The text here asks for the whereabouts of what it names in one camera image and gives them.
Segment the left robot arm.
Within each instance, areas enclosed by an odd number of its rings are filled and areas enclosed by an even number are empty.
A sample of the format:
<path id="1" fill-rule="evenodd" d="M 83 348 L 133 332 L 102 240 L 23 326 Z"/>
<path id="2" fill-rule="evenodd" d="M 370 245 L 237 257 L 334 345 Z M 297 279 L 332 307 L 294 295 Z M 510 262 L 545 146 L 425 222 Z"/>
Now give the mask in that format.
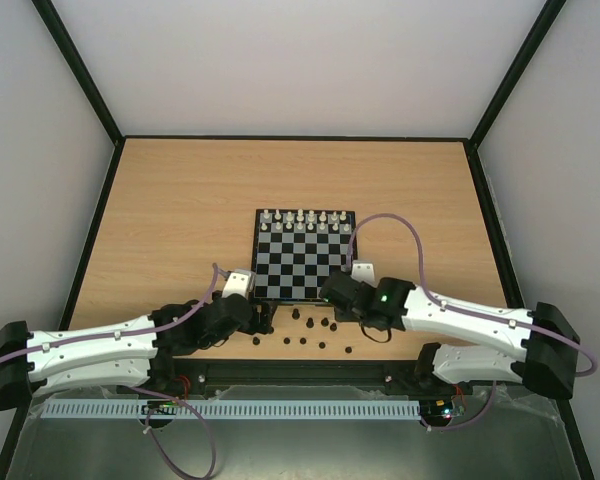
<path id="1" fill-rule="evenodd" d="M 101 328 L 45 332 L 11 322 L 0 330 L 0 411 L 84 387 L 165 390 L 176 377 L 176 357 L 222 344 L 235 333 L 270 334 L 275 311 L 239 294 L 214 293 L 209 303 L 168 304 Z"/>

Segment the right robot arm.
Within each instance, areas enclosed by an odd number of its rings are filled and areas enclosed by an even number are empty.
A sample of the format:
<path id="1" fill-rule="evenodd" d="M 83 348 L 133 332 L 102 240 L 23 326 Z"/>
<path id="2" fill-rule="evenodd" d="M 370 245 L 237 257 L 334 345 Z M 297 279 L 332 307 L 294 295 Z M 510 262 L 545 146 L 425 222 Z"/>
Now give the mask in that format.
<path id="1" fill-rule="evenodd" d="M 382 278 L 375 286 L 336 271 L 319 290 L 345 320 L 378 330 L 429 332 L 465 346 L 425 348 L 416 367 L 425 390 L 471 381 L 520 383 L 554 400 L 569 400 L 580 338 L 554 305 L 532 310 L 489 307 L 440 296 L 406 280 Z"/>

